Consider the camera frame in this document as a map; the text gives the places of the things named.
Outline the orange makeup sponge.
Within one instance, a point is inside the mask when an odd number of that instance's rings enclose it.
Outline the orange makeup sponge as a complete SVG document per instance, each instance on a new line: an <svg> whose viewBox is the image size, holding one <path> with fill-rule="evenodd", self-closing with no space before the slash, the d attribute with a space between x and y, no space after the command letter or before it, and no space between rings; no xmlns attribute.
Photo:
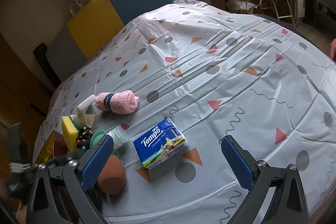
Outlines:
<svg viewBox="0 0 336 224"><path fill-rule="evenodd" d="M108 195L121 194L126 184L126 176L120 159L111 155L97 179L101 190Z"/></svg>

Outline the black hair wig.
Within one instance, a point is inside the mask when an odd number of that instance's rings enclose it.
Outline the black hair wig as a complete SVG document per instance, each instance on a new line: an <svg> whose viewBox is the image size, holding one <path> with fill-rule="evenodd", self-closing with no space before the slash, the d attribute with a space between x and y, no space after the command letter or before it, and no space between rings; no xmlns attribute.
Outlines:
<svg viewBox="0 0 336 224"><path fill-rule="evenodd" d="M114 201L117 198L116 195L104 193L97 182L93 188L86 191L86 194L100 213L102 213L102 206L105 203Z"/></svg>

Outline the yellow cleaning sponge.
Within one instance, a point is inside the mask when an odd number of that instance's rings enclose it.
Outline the yellow cleaning sponge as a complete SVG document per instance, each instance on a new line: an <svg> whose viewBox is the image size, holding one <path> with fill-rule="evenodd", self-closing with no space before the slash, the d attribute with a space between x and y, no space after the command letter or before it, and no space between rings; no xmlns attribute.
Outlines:
<svg viewBox="0 0 336 224"><path fill-rule="evenodd" d="M78 129L74 125L72 119L69 116L62 116L62 135L67 148L70 152L77 149L76 139L78 137Z"/></svg>

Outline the beige bandage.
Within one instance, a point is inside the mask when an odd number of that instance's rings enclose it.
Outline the beige bandage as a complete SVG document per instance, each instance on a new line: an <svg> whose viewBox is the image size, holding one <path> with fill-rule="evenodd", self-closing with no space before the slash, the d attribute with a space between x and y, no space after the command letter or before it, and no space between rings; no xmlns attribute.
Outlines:
<svg viewBox="0 0 336 224"><path fill-rule="evenodd" d="M95 121L95 115L87 113L70 115L70 118L78 129L82 129L84 127L92 128Z"/></svg>

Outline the green silicone travel bottle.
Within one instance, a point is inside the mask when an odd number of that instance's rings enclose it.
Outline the green silicone travel bottle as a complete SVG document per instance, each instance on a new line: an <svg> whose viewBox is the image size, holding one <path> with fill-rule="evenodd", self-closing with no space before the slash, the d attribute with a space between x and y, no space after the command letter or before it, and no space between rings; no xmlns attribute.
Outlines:
<svg viewBox="0 0 336 224"><path fill-rule="evenodd" d="M117 126L109 132L99 130L92 135L90 148L93 148L105 136L108 136L110 139L109 144L111 144L113 148L112 155L120 158L119 149L129 140L126 131L121 126Z"/></svg>

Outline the white soap bar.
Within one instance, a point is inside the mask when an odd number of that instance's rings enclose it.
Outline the white soap bar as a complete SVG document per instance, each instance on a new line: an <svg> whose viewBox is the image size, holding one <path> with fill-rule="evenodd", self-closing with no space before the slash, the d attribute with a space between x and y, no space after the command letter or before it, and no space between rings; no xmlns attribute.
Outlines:
<svg viewBox="0 0 336 224"><path fill-rule="evenodd" d="M96 96L92 94L77 106L77 113L85 113L89 107L96 103Z"/></svg>

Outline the pink towel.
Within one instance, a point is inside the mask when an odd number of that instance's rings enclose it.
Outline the pink towel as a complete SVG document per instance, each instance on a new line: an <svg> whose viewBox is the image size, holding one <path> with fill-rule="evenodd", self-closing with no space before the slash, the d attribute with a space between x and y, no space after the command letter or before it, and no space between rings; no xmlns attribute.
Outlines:
<svg viewBox="0 0 336 224"><path fill-rule="evenodd" d="M96 96L96 107L101 111L127 115L138 107L139 97L131 90L119 93L100 93Z"/></svg>

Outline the blue Tempo tissue pack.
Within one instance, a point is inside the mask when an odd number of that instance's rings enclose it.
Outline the blue Tempo tissue pack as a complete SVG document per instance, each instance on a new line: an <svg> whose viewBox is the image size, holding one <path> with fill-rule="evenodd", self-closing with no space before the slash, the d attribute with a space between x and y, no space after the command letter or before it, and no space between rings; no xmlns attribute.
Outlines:
<svg viewBox="0 0 336 224"><path fill-rule="evenodd" d="M187 146L187 139L169 117L133 141L141 164L153 169Z"/></svg>

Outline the red and gold tin box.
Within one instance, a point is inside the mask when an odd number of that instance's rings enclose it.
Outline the red and gold tin box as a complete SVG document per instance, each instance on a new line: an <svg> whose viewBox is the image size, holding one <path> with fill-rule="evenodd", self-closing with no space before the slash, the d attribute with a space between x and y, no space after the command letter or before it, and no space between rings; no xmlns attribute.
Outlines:
<svg viewBox="0 0 336 224"><path fill-rule="evenodd" d="M55 157L66 155L67 153L68 148L62 134L53 131L38 153L35 165L42 164Z"/></svg>

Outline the black rolled mat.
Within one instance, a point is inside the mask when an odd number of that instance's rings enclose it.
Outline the black rolled mat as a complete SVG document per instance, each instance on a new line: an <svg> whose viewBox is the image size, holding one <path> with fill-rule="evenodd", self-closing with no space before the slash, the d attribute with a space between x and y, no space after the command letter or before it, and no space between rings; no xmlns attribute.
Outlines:
<svg viewBox="0 0 336 224"><path fill-rule="evenodd" d="M41 67L43 73L46 75L47 79L50 81L54 89L56 89L60 84L61 80L58 75L53 70L51 64L47 59L47 46L45 43L40 43L34 50L33 56L35 57L37 63Z"/></svg>

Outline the grey yellow teal sofa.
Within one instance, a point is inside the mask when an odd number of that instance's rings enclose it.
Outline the grey yellow teal sofa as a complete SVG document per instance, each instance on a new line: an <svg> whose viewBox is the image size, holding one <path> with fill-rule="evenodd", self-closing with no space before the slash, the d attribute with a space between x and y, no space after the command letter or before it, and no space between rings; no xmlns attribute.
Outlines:
<svg viewBox="0 0 336 224"><path fill-rule="evenodd" d="M80 69L136 17L173 0L91 0L47 46L47 59L61 82Z"/></svg>

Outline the patterned white tablecloth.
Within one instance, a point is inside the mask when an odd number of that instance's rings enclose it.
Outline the patterned white tablecloth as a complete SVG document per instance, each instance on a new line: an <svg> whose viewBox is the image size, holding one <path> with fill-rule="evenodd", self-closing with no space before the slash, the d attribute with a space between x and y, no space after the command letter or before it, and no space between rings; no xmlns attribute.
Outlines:
<svg viewBox="0 0 336 224"><path fill-rule="evenodd" d="M220 146L232 135L255 159L297 166L310 214L335 189L335 63L298 34L255 15L179 0L129 22L56 90L35 152L92 94L131 90L131 115L92 108L94 130L121 126L121 197L110 223L227 223L247 195ZM187 146L153 169L133 141L165 117Z"/></svg>

